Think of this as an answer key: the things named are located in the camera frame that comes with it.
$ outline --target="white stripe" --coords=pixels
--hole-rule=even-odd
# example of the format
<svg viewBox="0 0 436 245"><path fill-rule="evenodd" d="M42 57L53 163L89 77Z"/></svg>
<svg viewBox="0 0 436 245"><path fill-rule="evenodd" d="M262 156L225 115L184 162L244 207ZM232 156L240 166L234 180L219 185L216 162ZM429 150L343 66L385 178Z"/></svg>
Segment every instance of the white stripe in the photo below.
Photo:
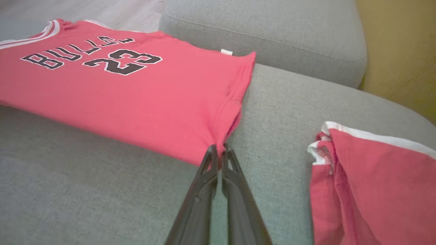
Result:
<svg viewBox="0 0 436 245"><path fill-rule="evenodd" d="M358 129L352 129L352 128L345 127L337 122L325 122L323 124L321 130L325 134L330 135L330 132L328 131L329 129L336 129L338 131L347 133L347 134L349 134L353 137L356 137L356 138L377 141L377 142L381 142L381 143L385 143L385 144L413 150L416 152L426 154L426 155L432 157L433 159L436 159L436 151L435 150L433 150L429 147L426 147L420 143L413 142L411 140L406 140L406 139L392 137L392 136L381 136L381 135L373 134L373 133L358 130Z"/></svg>
<svg viewBox="0 0 436 245"><path fill-rule="evenodd" d="M99 25L99 26L102 26L102 27L104 27L104 28L108 28L108 29L113 30L112 28L110 28L110 27L108 27L108 26L106 26L106 25L103 25L102 23L97 22L97 21L95 21L95 20L85 20L85 21L86 21L86 22L89 22L89 23L93 23L93 24Z"/></svg>
<svg viewBox="0 0 436 245"><path fill-rule="evenodd" d="M312 163L312 165L326 165L327 164L326 160L317 151L319 142L320 141L313 142L312 144L310 144L307 147L307 152L309 152L315 158L315 162Z"/></svg>
<svg viewBox="0 0 436 245"><path fill-rule="evenodd" d="M28 38L28 39L22 39L22 40L16 40L17 43L0 46L0 49L38 42L38 41L47 39L49 37L53 37L54 35L59 33L59 30L60 30L60 25L59 25L59 22L57 20L49 21L48 26L46 27L44 34L42 34L41 36L34 37L34 38Z"/></svg>

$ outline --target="jersey hem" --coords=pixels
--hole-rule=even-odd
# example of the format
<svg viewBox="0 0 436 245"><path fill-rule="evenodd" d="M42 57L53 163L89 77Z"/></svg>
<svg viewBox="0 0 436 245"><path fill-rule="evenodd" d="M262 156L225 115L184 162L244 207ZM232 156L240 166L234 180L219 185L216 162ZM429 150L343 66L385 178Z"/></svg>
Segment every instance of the jersey hem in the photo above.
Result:
<svg viewBox="0 0 436 245"><path fill-rule="evenodd" d="M256 54L253 52L247 56L238 58L243 59L241 62L240 75L233 86L233 90L218 109L218 113L214 119L214 123L219 123L215 127L215 140L219 154L224 151L224 143L239 124L242 99L251 82Z"/></svg>

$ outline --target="yellow wall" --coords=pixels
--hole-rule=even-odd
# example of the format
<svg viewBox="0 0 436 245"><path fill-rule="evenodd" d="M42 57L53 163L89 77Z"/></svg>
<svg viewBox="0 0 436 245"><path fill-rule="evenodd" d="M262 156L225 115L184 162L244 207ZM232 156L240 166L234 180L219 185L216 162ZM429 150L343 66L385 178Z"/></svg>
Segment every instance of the yellow wall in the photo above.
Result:
<svg viewBox="0 0 436 245"><path fill-rule="evenodd" d="M436 0L356 0L368 50L359 89L436 125Z"/></svg>

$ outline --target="basketball jersey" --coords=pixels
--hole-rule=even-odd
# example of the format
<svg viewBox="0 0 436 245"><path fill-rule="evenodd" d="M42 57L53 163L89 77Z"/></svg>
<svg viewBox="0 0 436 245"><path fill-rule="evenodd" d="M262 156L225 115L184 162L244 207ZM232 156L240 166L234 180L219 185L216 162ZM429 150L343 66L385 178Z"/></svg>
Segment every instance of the basketball jersey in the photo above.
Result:
<svg viewBox="0 0 436 245"><path fill-rule="evenodd" d="M254 60L57 19L0 43L0 104L199 165L237 126Z"/></svg>

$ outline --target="red jersey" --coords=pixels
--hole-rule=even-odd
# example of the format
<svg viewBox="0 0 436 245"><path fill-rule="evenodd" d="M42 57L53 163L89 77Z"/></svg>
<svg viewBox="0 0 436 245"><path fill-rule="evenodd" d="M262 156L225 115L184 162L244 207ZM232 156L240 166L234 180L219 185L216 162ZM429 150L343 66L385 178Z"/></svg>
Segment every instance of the red jersey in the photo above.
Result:
<svg viewBox="0 0 436 245"><path fill-rule="evenodd" d="M254 59L57 19L0 43L0 103L199 165L237 126Z"/></svg>
<svg viewBox="0 0 436 245"><path fill-rule="evenodd" d="M315 245L436 244L436 151L336 122L308 151Z"/></svg>

